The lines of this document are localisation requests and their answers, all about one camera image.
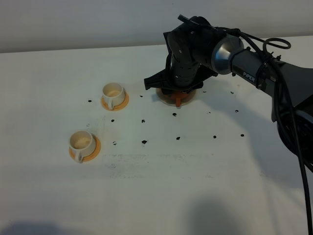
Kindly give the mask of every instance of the white wall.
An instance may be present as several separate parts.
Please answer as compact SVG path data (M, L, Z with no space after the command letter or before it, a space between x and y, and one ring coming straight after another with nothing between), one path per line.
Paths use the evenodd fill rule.
M1 0L0 52L164 43L179 14L257 36L313 34L313 0Z

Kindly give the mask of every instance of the black cable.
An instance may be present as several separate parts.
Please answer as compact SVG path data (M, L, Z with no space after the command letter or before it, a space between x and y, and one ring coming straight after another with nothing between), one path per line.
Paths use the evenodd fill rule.
M216 29L229 30L229 28L225 28L225 27L216 27ZM259 42L261 42L261 43L264 43L264 42L265 42L265 40L263 40L263 39L261 39L261 38L257 38L257 37L255 37L255 36L253 36L253 35L250 35L250 34L247 34L247 33L243 33L243 34L245 34L247 37L252 38L252 39L254 39L254 40L256 40L256 41L259 41ZM284 39L280 39L280 38L275 38L275 39L277 39L277 40L275 40L275 41L278 41L278 42L281 42L280 40L284 40ZM291 48L290 42L284 40L283 43L287 44L287 46L281 46L281 45L274 44L274 43L267 43L267 45L272 46L272 47L281 48L281 49L290 49L290 48Z
M247 38L251 35L244 34L244 33L239 33L239 35L242 38L244 38L252 46L252 48L255 49L255 51L259 55L261 54L261 52L260 52L261 50L259 48L256 49L256 47L257 47L256 44L250 38L247 40ZM263 41L263 40L258 39L256 37L252 37L252 38L256 39L258 41L261 41L261 42ZM272 41L283 42L283 43L286 43L287 46L284 47L284 46L280 46L280 45L276 45L276 44L270 44L269 42L272 42ZM271 46L283 48L283 49L289 49L291 47L291 44L289 42L287 42L286 40L275 39L275 38L267 39L263 43L263 53L262 53L262 55L260 55L261 59L264 59L266 56L270 55L266 49L266 45L271 45ZM309 232L309 235L313 235L310 192L309 192L309 185L308 185L308 179L307 179L307 175L306 175L305 165L308 167L308 169L310 171L313 171L313 166L307 160L303 159L303 157L302 157L301 146L300 146L300 141L299 141L299 136L298 136L298 131L297 131L298 130L297 129L297 123L296 123L296 118L295 118L295 111L294 111L293 106L292 106L291 97L289 94L287 84L284 80L284 77L280 71L280 68L278 67L276 62L273 61L273 59L269 60L269 64L271 65L271 67L276 72L276 75L278 78L275 82L275 93L274 93L274 111L275 111L276 118L277 118L277 124L278 124L278 127L281 129L284 137L287 139L287 142L292 144L292 145L295 145L295 147L296 147L295 153L298 156L298 160L299 160L299 166L300 166L302 182L303 182L303 189L304 189L304 196L305 196L305 203L306 203L308 232ZM280 110L279 110L280 109L280 100L279 100L279 93L280 92L283 92L285 94L288 109L290 111L291 120L292 120L293 135L294 135L293 140L291 139L291 137L287 133L286 127L281 120L281 114L280 114Z

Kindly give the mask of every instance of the white table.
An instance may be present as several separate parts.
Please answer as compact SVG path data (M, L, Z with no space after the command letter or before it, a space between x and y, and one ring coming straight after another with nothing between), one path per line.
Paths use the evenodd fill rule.
M268 49L313 67L313 37L287 39L290 50ZM219 75L187 106L166 106L143 83L166 56L165 45L0 54L0 235L307 233L271 98ZM121 111L100 104L109 81L130 96ZM68 154L78 129L102 143L88 163Z

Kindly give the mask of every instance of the robotic arm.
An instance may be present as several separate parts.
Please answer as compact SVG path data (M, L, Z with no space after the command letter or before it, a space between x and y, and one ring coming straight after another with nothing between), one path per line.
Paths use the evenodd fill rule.
M288 49L291 47L289 42L271 39L269 41L284 42L287 46L267 41L260 54L260 50L258 53L250 51L250 47L244 48L239 37L249 42L249 37L253 36L238 29L213 27L203 17L187 19L180 15L179 19L183 24L164 33L169 51L166 68L144 80L146 90L155 87L161 88L164 94L174 91L189 93L201 88L203 81L211 76L237 74L273 98L271 119L280 123L278 131L285 146L297 154L292 118L287 108L288 99L282 92L282 87L277 85L275 89L280 75L287 85L291 105L295 110L302 156L307 164L313 163L313 69L282 62L280 56L273 58L266 51L266 44Z

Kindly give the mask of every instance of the orange saucer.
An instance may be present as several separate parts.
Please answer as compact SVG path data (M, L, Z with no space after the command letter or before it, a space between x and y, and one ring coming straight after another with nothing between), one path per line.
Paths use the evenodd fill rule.
M173 94L163 94L160 88L156 88L158 98L167 105L180 107L189 104L196 94L196 90L191 93L185 94L175 91Z
M128 102L129 102L129 96L128 96L128 94L125 92L125 99L124 99L123 103L114 106L114 108L111 110L111 109L109 109L107 103L104 102L103 97L101 97L101 104L102 104L102 107L105 108L105 109L108 110L108 111L118 111L118 110L124 109L124 108L127 106Z
M92 135L92 136L93 136L94 140L96 141L96 149L89 156L86 156L83 158L84 163L94 159L99 154L100 149L101 149L101 142L98 139L98 137L96 137L94 135ZM73 151L70 148L68 149L68 152L69 152L69 155L73 158L73 160L75 160L75 154L73 153Z

